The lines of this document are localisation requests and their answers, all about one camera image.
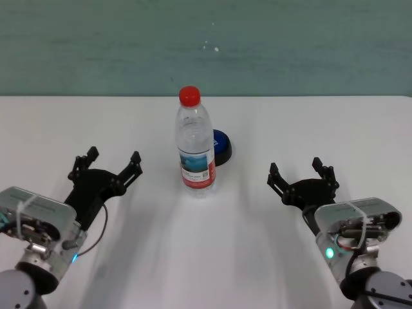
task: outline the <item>black cable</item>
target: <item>black cable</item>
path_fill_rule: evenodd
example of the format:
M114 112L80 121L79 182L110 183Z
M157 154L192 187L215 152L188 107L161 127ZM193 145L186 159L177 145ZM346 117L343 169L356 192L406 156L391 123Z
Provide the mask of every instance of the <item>black cable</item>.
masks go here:
M106 218L104 219L103 230L102 230L102 232L100 233L100 236L98 237L98 239L96 240L96 242L95 242L94 244L92 244L92 246L91 246L89 249L87 249L87 250L85 250L85 251L83 251L83 252L81 252L81 253L78 253L78 254L77 254L77 257L83 256L84 254L88 253L90 250L92 250L94 247L96 247L96 245L99 243L100 240L102 240L102 237L103 237L103 235L104 235L104 231L106 230L106 226L107 226L107 224L108 224L108 218L109 218L108 208L107 208L106 205L104 205L104 204L103 204L103 208L104 208L104 212L106 213Z
M353 251L353 254L352 254L352 256L351 256L350 259L349 259L348 265L346 265L345 279L348 279L348 277L349 277L349 275L350 275L350 270L351 270L352 265L353 265L353 262L355 261L355 259L356 259L358 256L360 256L360 254L361 254L362 251L365 249L365 247L366 247L366 236L365 236L365 238L363 239L363 243L362 243L362 245L360 246L360 248L359 248L359 249L355 249L355 250Z

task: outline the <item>white cable tie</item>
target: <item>white cable tie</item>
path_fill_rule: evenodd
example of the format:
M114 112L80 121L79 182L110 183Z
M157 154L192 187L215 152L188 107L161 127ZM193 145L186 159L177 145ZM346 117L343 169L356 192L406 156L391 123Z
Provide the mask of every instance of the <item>white cable tie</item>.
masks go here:
M358 206L354 205L350 201L347 201L345 203L348 204L349 206L351 206L352 208L354 208L363 217L362 236L360 237L358 246L356 247L356 249L360 249L362 247L362 244L363 244L363 242L365 240L365 237L366 237L366 224L368 224L370 222L370 220L368 219L368 216L366 215L366 213L362 209L360 209Z
M27 206L29 206L29 204L31 202L33 202L34 199L36 199L36 197L38 197L38 195L33 194L30 198L28 198L26 201L24 201L24 203L22 201L19 201L19 203L17 204L15 223L16 223L16 227L17 227L17 237L19 239L23 239L23 235L21 234L21 216L20 216L20 213L22 213L22 211L24 211L24 209Z

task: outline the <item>plastic water bottle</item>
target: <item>plastic water bottle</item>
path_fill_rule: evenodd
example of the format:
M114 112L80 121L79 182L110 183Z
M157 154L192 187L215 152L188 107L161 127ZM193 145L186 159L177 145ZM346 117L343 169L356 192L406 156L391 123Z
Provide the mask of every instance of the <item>plastic water bottle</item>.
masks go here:
M200 104L199 89L187 86L179 92L176 116L176 145L183 183L197 196L209 190L216 177L213 128L209 114Z

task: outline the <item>robotic arm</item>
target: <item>robotic arm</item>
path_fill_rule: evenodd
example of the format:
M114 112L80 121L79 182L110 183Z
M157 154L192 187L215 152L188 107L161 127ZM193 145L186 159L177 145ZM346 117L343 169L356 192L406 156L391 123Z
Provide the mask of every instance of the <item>robotic arm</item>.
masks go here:
M319 158L312 166L321 179L289 185L272 163L268 184L285 205L302 210L342 293L355 301L352 309L411 308L412 281L381 271L377 264L379 243L400 224L401 213L378 198L335 203L339 184L333 167L323 166Z
M104 203L124 195L142 174L137 151L118 175L89 169L97 156L92 147L76 157L68 176L74 187L64 203L18 187L0 192L0 233L29 242L15 270L0 272L0 308L46 308L41 296L57 288L76 260Z

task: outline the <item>red bottle cap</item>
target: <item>red bottle cap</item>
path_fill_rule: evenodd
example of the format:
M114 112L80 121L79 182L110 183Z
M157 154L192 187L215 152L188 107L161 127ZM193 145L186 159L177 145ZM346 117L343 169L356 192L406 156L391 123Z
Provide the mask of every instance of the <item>red bottle cap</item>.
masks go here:
M179 99L186 108L193 108L200 103L200 91L194 86L183 87L179 92Z

